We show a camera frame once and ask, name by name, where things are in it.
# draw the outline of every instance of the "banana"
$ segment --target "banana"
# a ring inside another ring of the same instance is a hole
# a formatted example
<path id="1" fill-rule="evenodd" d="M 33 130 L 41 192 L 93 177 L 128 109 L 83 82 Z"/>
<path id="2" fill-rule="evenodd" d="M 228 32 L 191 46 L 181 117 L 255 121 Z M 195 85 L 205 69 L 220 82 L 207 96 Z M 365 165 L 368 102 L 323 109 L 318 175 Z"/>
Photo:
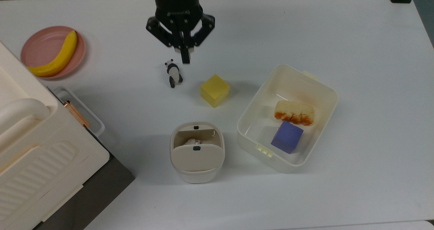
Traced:
<path id="1" fill-rule="evenodd" d="M 76 31 L 71 31 L 66 36 L 62 49 L 56 58 L 48 64 L 29 67 L 28 69 L 37 77 L 51 77 L 59 73 L 70 61 L 74 54 L 74 50 L 77 46 L 77 34 Z"/>

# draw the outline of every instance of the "blue cube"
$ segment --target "blue cube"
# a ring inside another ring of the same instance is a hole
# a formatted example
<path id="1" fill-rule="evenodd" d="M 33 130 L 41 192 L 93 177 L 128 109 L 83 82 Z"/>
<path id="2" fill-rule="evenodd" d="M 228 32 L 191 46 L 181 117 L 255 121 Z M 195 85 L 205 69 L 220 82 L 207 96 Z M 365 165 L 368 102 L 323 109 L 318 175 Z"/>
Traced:
<path id="1" fill-rule="evenodd" d="M 271 141 L 271 145 L 291 154 L 292 151 L 296 149 L 302 134 L 303 129 L 298 128 L 287 121 L 283 121 Z"/>

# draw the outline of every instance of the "yellow block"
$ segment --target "yellow block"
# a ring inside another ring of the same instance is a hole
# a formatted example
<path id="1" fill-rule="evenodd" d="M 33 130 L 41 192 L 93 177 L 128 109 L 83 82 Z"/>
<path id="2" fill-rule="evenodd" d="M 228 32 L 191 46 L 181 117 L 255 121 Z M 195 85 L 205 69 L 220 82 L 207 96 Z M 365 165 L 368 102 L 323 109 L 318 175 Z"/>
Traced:
<path id="1" fill-rule="evenodd" d="M 200 86 L 200 95 L 215 108 L 229 95 L 229 84 L 214 74 Z"/>

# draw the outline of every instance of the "panda figurine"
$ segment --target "panda figurine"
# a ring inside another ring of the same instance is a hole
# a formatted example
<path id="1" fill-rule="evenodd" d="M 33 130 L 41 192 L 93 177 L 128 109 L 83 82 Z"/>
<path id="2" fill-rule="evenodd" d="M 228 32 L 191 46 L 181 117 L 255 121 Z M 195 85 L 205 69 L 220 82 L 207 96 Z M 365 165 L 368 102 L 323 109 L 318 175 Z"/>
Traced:
<path id="1" fill-rule="evenodd" d="M 170 87 L 174 88 L 175 84 L 182 82 L 182 76 L 179 73 L 179 68 L 175 63 L 173 63 L 172 59 L 164 63 L 164 65 L 167 68 L 167 74 L 169 74 Z"/>

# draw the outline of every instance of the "plate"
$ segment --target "plate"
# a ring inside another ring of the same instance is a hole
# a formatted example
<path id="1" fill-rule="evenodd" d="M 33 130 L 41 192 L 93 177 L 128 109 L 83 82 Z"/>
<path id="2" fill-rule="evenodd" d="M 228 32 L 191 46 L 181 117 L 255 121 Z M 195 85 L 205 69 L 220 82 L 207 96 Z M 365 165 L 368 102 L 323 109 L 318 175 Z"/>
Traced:
<path id="1" fill-rule="evenodd" d="M 74 29 L 67 26 L 51 26 L 33 34 L 21 49 L 21 61 L 26 66 L 40 66 L 50 63 L 62 49 L 66 36 Z M 77 46 L 67 65 L 56 75 L 39 77 L 52 80 L 65 77 L 75 71 L 84 58 L 86 45 L 77 32 Z"/>

